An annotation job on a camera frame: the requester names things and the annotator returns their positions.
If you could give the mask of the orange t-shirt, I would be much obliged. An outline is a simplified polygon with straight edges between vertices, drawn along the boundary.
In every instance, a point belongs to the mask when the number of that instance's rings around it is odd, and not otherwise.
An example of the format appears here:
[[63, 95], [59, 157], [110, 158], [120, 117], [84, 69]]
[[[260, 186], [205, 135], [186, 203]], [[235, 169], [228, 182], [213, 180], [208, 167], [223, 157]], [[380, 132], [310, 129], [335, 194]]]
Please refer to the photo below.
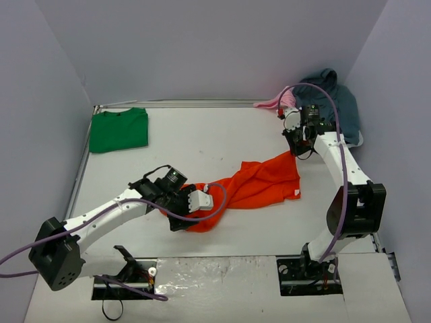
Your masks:
[[259, 209], [300, 198], [296, 158], [289, 151], [264, 162], [244, 161], [234, 175], [215, 181], [210, 188], [204, 183], [195, 186], [213, 197], [212, 210], [187, 216], [202, 218], [186, 230], [197, 233], [215, 228], [229, 209]]

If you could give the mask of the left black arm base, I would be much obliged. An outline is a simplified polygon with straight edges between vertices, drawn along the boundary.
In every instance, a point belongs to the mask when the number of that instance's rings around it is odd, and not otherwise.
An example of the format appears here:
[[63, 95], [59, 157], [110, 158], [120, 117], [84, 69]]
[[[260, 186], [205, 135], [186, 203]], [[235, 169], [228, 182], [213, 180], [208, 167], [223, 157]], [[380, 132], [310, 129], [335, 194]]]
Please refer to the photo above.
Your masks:
[[[136, 264], [132, 267], [130, 264], [125, 266], [116, 276], [104, 275], [105, 277], [128, 285], [132, 288], [144, 291], [149, 294], [154, 294], [155, 277], [151, 277], [148, 270], [157, 269], [157, 260], [155, 258], [141, 258], [136, 260]], [[151, 300], [150, 297], [140, 295], [120, 285], [109, 283], [103, 279], [95, 278], [92, 287], [92, 301], [102, 300]]]

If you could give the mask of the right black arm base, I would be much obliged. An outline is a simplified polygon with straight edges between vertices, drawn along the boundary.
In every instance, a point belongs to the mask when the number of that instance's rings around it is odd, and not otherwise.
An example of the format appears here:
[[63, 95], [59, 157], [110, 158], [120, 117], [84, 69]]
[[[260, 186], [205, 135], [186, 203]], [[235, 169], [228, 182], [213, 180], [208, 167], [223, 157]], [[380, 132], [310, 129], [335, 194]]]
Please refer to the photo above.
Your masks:
[[342, 295], [334, 260], [305, 264], [299, 256], [276, 258], [279, 292], [283, 297]]

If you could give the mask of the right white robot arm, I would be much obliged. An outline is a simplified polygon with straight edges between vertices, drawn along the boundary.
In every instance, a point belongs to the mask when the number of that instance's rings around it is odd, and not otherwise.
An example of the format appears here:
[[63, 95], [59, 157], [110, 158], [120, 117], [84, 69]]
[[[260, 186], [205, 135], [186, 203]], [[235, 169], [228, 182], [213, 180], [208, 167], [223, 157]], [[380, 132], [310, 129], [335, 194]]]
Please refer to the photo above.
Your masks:
[[336, 258], [348, 244], [376, 233], [380, 228], [387, 191], [373, 182], [358, 165], [336, 122], [321, 117], [317, 105], [282, 108], [283, 136], [295, 157], [311, 152], [319, 155], [337, 187], [326, 214], [326, 228], [307, 243], [307, 256], [298, 262], [300, 273], [317, 276], [323, 262]]

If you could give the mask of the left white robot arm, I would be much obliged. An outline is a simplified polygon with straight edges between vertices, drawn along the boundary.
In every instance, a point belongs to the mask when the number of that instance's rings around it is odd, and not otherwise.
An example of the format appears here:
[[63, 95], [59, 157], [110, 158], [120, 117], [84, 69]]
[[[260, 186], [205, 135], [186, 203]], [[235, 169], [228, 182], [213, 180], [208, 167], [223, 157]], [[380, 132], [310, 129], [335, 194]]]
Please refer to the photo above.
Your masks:
[[53, 291], [59, 291], [80, 277], [107, 274], [120, 281], [135, 275], [135, 263], [116, 254], [92, 256], [90, 246], [129, 221], [158, 210], [168, 216], [171, 231], [196, 225], [196, 211], [210, 210], [213, 200], [207, 190], [187, 185], [186, 177], [173, 168], [155, 180], [148, 174], [111, 201], [66, 221], [47, 219], [30, 248], [29, 259]]

